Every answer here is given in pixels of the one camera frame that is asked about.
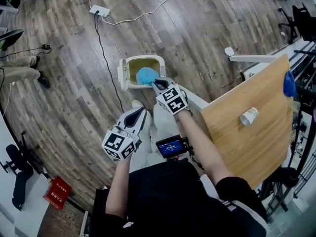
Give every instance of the wooden floor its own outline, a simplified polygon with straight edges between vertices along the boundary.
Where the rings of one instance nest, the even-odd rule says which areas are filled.
[[[111,10],[108,21],[117,22],[152,11],[163,0],[91,0]],[[291,13],[304,0],[168,0],[155,14],[136,22],[111,26],[100,23],[102,43],[119,89],[119,59],[141,54],[164,58],[175,81],[206,101],[214,100],[241,81],[240,69],[230,64],[224,48],[237,54],[269,54],[287,44],[278,22],[277,8]],[[304,1],[311,12],[312,2]],[[9,29],[25,29],[9,52],[49,44],[39,70],[51,81],[46,90],[36,81],[19,81],[12,87],[6,116],[17,136],[27,132],[31,145],[48,172],[72,186],[74,200],[91,209],[95,189],[111,183],[115,165],[101,142],[121,115],[109,73],[94,30],[89,0],[23,0],[17,15],[3,14]],[[151,90],[118,91],[125,110],[137,98],[149,109],[155,103]],[[0,92],[6,106],[9,87]]]
[[[50,205],[41,223],[38,237],[78,237],[84,214],[65,203],[63,210]]]

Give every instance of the camera screen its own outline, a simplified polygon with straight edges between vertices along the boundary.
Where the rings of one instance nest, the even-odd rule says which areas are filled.
[[[164,156],[168,156],[169,154],[181,152],[183,150],[183,146],[180,140],[175,140],[164,145],[160,145],[159,149]]]

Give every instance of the person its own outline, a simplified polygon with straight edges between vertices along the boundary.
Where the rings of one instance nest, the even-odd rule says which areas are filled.
[[[142,104],[134,100],[132,106]],[[99,230],[91,236],[105,236],[105,231],[119,236],[266,236],[267,215],[256,193],[227,168],[191,113],[182,110],[176,117],[220,199],[207,195],[190,157],[166,161],[151,148],[153,134],[156,140],[179,134],[172,114],[159,104],[153,113],[152,125],[147,112],[139,149],[117,164],[105,211],[94,223]]]
[[[0,61],[0,84],[10,85],[24,79],[36,79],[45,88],[50,88],[49,80],[43,72],[36,70],[40,61],[39,56],[26,56],[16,59],[15,61]]]

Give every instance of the red box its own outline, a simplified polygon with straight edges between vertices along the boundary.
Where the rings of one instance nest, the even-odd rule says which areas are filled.
[[[43,196],[49,203],[54,205],[57,209],[63,209],[66,199],[71,191],[71,187],[59,176],[55,177]]]

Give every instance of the chair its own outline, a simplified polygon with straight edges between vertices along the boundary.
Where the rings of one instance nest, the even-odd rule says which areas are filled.
[[[24,30],[18,29],[5,33],[0,36],[0,51],[13,45],[23,34]]]
[[[4,165],[0,162],[0,165],[6,173],[8,173],[7,169],[10,168],[11,171],[16,175],[12,203],[18,210],[22,209],[25,202],[26,183],[33,175],[33,169],[37,173],[40,173],[38,165],[42,165],[42,162],[35,158],[34,154],[32,153],[32,149],[27,148],[24,135],[25,132],[22,133],[22,143],[19,143],[20,150],[18,150],[17,147],[12,144],[6,147],[6,152],[9,155],[11,161],[6,161],[6,164]]]
[[[298,37],[295,27],[299,34],[306,41],[315,41],[316,40],[316,18],[312,17],[308,12],[307,8],[303,4],[303,8],[297,8],[296,6],[292,7],[293,9],[293,17],[289,17],[282,8],[278,10],[283,12],[288,24],[280,23],[278,26],[281,28],[282,26],[288,26],[291,29],[291,39],[288,41],[289,44],[292,44],[294,39]]]

